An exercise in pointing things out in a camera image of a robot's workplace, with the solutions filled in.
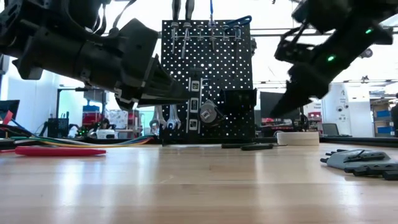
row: black pegboard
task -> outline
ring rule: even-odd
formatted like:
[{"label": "black pegboard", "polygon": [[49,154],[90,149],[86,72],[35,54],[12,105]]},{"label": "black pegboard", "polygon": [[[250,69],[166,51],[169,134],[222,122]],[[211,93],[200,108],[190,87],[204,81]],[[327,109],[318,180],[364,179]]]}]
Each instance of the black pegboard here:
[{"label": "black pegboard", "polygon": [[69,118],[49,118],[47,137],[66,138],[69,133]]},{"label": "black pegboard", "polygon": [[[222,25],[228,21],[216,21],[215,36],[223,36]],[[172,53],[172,21],[162,21],[162,54],[161,63],[173,78],[188,89],[188,79],[192,68],[203,69],[202,77],[208,80],[208,86],[202,87],[201,103],[207,99],[212,100],[217,105],[223,104],[220,99],[221,90],[252,90],[252,66],[251,66],[251,37],[250,26],[246,25],[241,29],[241,40],[236,42],[233,38],[224,41],[221,38],[215,40],[215,51],[212,50],[211,40],[205,38],[199,41],[200,30],[197,25],[204,25],[201,35],[211,35],[207,28],[208,21],[192,21],[190,36],[192,39],[187,41],[185,58],[181,58],[183,49],[183,38],[175,41],[175,51]],[[178,36],[184,36],[183,21],[179,21],[180,28]],[[229,30],[226,36],[234,36],[235,31]],[[187,126],[187,107],[177,105],[178,117],[182,123],[180,129],[161,130],[160,138],[163,140],[179,139],[187,141],[192,138],[191,134],[186,133]],[[163,116],[169,118],[169,106],[163,106]],[[205,139],[252,139],[255,137],[254,111],[242,114],[226,114],[227,118],[217,127],[200,125],[198,136],[201,141]]]}]

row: computer monitor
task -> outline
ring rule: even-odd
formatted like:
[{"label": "computer monitor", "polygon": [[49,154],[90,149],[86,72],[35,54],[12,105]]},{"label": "computer monitor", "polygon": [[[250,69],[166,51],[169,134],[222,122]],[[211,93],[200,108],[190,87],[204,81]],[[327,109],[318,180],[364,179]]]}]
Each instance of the computer monitor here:
[{"label": "computer monitor", "polygon": [[[260,104],[261,104],[261,117],[262,118],[273,118],[271,111],[274,109],[276,104],[282,98],[283,93],[271,93],[271,92],[260,92]],[[297,119],[300,117],[300,110],[297,108],[289,113],[279,116],[280,119]]]},{"label": "computer monitor", "polygon": [[322,124],[323,134],[326,136],[339,136],[337,124],[335,123],[323,123]]},{"label": "computer monitor", "polygon": [[12,113],[12,118],[16,119],[18,107],[19,107],[19,100],[1,100],[0,101],[1,119],[4,119],[6,117],[8,111]]}]

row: wooden tabletop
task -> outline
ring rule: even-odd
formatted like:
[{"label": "wooden tabletop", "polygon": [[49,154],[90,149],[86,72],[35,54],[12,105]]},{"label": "wooden tabletop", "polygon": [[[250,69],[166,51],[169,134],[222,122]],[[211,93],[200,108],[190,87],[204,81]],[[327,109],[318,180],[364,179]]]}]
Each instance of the wooden tabletop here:
[{"label": "wooden tabletop", "polygon": [[[0,154],[0,223],[397,223],[398,182],[320,163],[339,148],[367,147],[146,146],[86,158]],[[398,159],[398,149],[378,149]]]}]

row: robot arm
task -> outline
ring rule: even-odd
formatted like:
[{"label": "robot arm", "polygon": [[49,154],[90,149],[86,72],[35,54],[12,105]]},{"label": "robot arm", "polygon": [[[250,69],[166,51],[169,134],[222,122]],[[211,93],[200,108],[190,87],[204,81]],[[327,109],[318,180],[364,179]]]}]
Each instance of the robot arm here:
[{"label": "robot arm", "polygon": [[[392,32],[379,25],[397,13],[398,1],[306,0],[292,17],[302,23],[282,37],[275,53],[277,60],[292,63],[286,92],[272,114],[278,117],[310,103],[310,97],[323,98],[328,86],[372,44],[392,44]],[[317,46],[298,44],[304,29],[312,25],[321,34],[334,33]],[[297,35],[292,41],[286,36]]]},{"label": "robot arm", "polygon": [[164,71],[158,55],[152,57],[158,32],[137,19],[106,37],[100,36],[104,29],[88,31],[98,27],[98,10],[109,2],[6,1],[0,53],[17,58],[12,63],[25,80],[38,80],[48,70],[115,92],[122,109],[185,102],[184,87]]}]

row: person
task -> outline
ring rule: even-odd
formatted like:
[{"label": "person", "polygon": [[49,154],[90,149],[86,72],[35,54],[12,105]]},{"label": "person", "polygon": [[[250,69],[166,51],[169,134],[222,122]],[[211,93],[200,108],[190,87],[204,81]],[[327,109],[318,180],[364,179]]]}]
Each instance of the person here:
[{"label": "person", "polygon": [[109,120],[107,118],[102,120],[100,129],[109,129],[110,127],[111,124],[109,123]]},{"label": "person", "polygon": [[391,108],[391,120],[394,123],[394,136],[398,138],[398,104]]}]

